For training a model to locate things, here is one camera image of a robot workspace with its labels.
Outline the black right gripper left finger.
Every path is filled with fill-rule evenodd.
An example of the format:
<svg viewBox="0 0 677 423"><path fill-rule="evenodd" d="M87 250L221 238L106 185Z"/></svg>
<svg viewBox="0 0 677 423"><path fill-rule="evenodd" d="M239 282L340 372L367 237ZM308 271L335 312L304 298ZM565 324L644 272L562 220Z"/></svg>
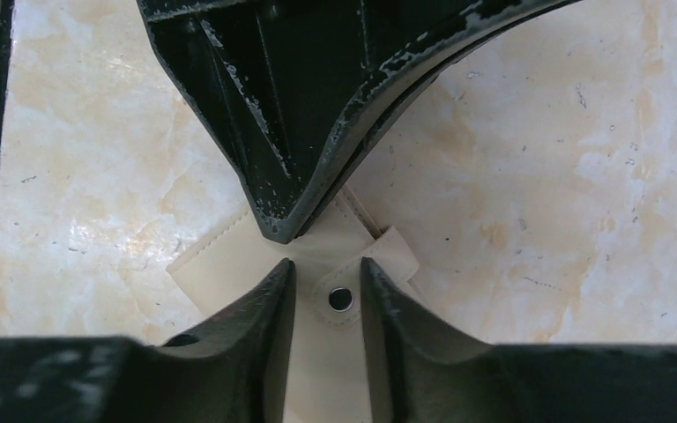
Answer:
<svg viewBox="0 0 677 423"><path fill-rule="evenodd" d="M296 272L162 345L127 337L0 338L0 422L279 422Z"/></svg>

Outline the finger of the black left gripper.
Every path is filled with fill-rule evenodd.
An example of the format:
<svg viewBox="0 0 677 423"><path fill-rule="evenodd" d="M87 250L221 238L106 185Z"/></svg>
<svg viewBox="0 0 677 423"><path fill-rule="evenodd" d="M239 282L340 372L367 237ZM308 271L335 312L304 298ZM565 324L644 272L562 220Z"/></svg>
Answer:
<svg viewBox="0 0 677 423"><path fill-rule="evenodd" d="M304 235L409 105L560 0L176 1L153 52L237 173L264 238Z"/></svg>

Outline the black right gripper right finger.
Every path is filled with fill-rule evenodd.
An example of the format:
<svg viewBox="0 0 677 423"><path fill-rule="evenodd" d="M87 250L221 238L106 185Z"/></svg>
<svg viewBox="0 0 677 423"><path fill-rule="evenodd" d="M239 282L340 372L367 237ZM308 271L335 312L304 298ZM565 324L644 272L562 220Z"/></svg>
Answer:
<svg viewBox="0 0 677 423"><path fill-rule="evenodd" d="M491 345L361 261L376 422L677 422L677 345Z"/></svg>

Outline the beige card holder wallet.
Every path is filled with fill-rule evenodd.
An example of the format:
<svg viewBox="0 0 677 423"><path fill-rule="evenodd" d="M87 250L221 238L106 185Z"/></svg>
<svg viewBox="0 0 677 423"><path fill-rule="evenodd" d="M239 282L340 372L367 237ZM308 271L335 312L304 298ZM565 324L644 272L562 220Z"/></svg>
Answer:
<svg viewBox="0 0 677 423"><path fill-rule="evenodd" d="M208 233L168 266L206 315L252 289L277 262L296 270L296 305L284 419L370 422L361 327L360 263L374 259L414 299L420 265L394 227L381 228L344 187L314 225L287 245L266 240L251 212Z"/></svg>

